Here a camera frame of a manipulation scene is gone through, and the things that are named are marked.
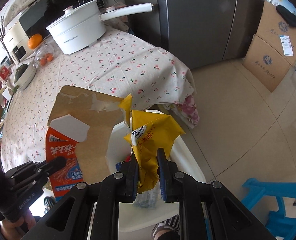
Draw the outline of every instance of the torn cardboard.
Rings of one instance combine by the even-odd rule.
[[[118,104],[123,98],[92,90],[64,86],[57,95],[51,110],[52,120],[71,115],[89,126],[85,141],[76,144],[76,157],[88,184],[103,181],[110,175],[106,161],[108,142],[114,125],[122,118]]]
[[[272,46],[291,65],[296,62],[296,28],[290,27],[276,11],[276,7],[265,1],[261,21],[256,35]],[[293,56],[286,56],[280,36],[288,36],[292,45]]]

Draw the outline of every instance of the cherry print tablecloth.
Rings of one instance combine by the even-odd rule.
[[[191,126],[198,123],[189,68],[161,48],[110,26],[106,28],[92,47],[72,55],[61,52],[48,66],[39,67],[30,85],[14,95],[2,139],[6,171],[30,160],[45,160],[48,117],[64,85],[117,97],[131,93],[134,109],[166,104]]]

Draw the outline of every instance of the plastic bottle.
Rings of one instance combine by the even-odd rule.
[[[157,182],[153,189],[147,190],[141,194],[137,194],[134,205],[141,208],[154,209],[160,196],[160,186],[159,182]]]

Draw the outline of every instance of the human hand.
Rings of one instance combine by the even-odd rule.
[[[1,233],[7,240],[20,240],[23,234],[20,233],[16,228],[20,227],[23,223],[27,223],[28,230],[30,230],[35,225],[35,218],[32,216],[30,210],[28,209],[18,221],[11,223],[10,221],[4,219],[0,222]]]

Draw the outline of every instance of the yellow snack bag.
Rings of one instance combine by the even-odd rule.
[[[129,128],[131,128],[130,127],[131,102],[132,102],[132,96],[131,96],[131,94],[129,94],[118,105],[118,107],[122,109],[122,112],[124,114],[124,123]]]
[[[163,148],[169,158],[174,140],[181,134],[184,131],[171,115],[132,110],[132,133],[124,138],[138,161],[138,193],[153,189],[159,179],[158,148]]]

